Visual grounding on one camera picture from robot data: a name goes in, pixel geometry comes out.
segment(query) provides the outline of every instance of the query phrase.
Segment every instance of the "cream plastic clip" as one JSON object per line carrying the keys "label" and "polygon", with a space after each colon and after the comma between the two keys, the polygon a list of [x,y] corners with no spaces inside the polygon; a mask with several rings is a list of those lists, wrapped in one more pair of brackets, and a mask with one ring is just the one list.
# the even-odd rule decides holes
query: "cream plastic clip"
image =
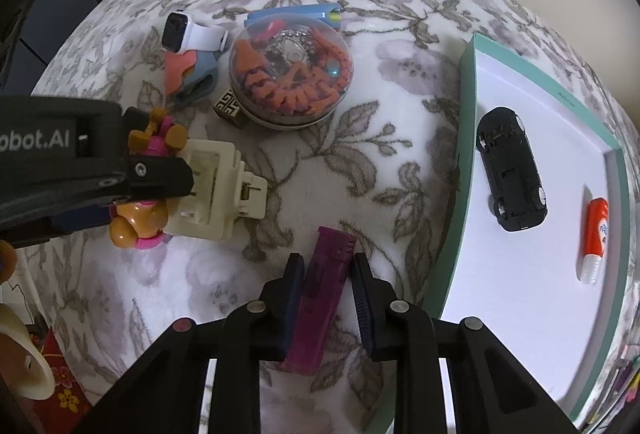
{"label": "cream plastic clip", "polygon": [[193,171],[193,189],[189,196],[167,202],[167,234],[229,240],[236,218],[264,217],[267,180],[245,172],[233,143],[187,140],[177,156]]}

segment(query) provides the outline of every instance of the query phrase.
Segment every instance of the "clear plastic dome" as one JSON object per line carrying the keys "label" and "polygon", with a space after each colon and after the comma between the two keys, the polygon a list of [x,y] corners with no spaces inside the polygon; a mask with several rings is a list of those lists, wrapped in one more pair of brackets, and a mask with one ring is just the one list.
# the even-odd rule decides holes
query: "clear plastic dome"
{"label": "clear plastic dome", "polygon": [[296,129],[335,109],[351,83],[353,61],[340,34],[324,22],[272,15],[238,36],[229,75],[236,99],[252,120]]}

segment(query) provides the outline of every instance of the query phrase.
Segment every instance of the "glue stick cap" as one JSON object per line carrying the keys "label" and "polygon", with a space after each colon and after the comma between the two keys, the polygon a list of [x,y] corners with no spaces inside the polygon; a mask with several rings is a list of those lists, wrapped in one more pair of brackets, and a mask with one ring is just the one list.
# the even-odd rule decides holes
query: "glue stick cap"
{"label": "glue stick cap", "polygon": [[596,284],[601,265],[602,257],[599,255],[585,255],[582,263],[582,272],[580,273],[580,282],[583,284]]}

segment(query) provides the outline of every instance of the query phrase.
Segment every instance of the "orange glue stick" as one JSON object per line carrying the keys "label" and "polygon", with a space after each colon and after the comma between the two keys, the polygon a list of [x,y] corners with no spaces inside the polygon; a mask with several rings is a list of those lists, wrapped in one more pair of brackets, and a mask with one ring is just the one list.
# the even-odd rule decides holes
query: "orange glue stick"
{"label": "orange glue stick", "polygon": [[606,199],[596,198],[587,208],[587,225],[584,233],[584,260],[580,282],[595,284],[604,257],[607,232],[609,231],[609,204]]}

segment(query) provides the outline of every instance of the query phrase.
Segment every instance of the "floral fabric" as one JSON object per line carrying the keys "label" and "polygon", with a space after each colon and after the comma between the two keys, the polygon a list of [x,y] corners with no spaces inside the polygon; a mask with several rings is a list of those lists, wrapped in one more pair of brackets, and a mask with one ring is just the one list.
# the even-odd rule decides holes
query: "floral fabric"
{"label": "floral fabric", "polygon": [[[98,229],[27,249],[45,311],[90,400],[173,320],[222,318],[280,276],[289,252],[308,260],[319,225],[356,235],[374,272],[401,298],[420,302],[451,190],[457,64],[473,32],[529,59],[604,122],[625,148],[630,192],[634,203],[639,199],[632,122],[566,40],[516,0],[104,0],[62,46],[35,93],[150,109],[166,101],[160,34],[170,11],[197,11],[236,36],[251,10],[315,2],[341,4],[355,64],[350,90],[331,118],[299,132],[238,130],[216,116],[215,96],[174,112],[192,138],[235,143],[248,169],[268,180],[265,219],[240,221],[228,243],[173,237],[152,250],[118,250]],[[225,88],[226,56],[218,92]],[[614,345],[587,407],[637,302],[629,277]],[[366,357],[346,290],[316,376],[261,366],[263,431],[360,432],[389,370]]]}
{"label": "floral fabric", "polygon": [[91,405],[69,370],[52,330],[45,337],[42,356],[51,367],[56,388],[50,398],[32,402],[39,420],[36,430],[46,434],[70,434]]}

